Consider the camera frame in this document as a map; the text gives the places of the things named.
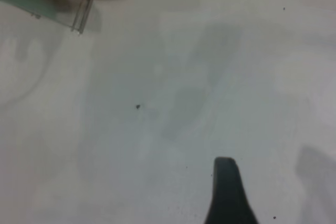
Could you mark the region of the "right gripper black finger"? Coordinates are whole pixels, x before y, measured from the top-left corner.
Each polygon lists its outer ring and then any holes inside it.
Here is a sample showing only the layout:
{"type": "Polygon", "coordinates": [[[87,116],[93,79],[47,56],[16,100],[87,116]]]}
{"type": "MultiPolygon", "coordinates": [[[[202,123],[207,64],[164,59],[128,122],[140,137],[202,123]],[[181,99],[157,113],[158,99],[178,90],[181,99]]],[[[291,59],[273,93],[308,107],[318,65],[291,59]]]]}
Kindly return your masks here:
{"type": "Polygon", "coordinates": [[[214,160],[213,191],[205,223],[257,223],[233,158],[214,160]]]}

